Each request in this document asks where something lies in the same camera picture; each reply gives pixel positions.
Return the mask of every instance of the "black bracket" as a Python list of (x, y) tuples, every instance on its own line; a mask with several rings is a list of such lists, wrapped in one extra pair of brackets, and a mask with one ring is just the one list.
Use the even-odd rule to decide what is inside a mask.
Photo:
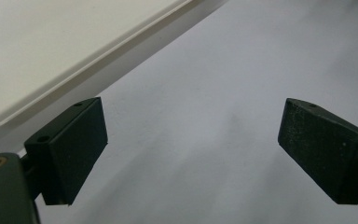
[(279, 144), (339, 204), (358, 204), (358, 127), (305, 101), (287, 99)]
[(72, 204), (107, 145), (101, 98), (79, 102), (24, 143), (27, 154), (0, 153), (0, 224), (40, 223), (34, 199)]

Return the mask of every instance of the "white tray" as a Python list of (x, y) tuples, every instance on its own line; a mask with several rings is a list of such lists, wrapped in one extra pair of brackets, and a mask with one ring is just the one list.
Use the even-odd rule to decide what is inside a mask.
[(189, 2), (0, 1), (0, 125)]

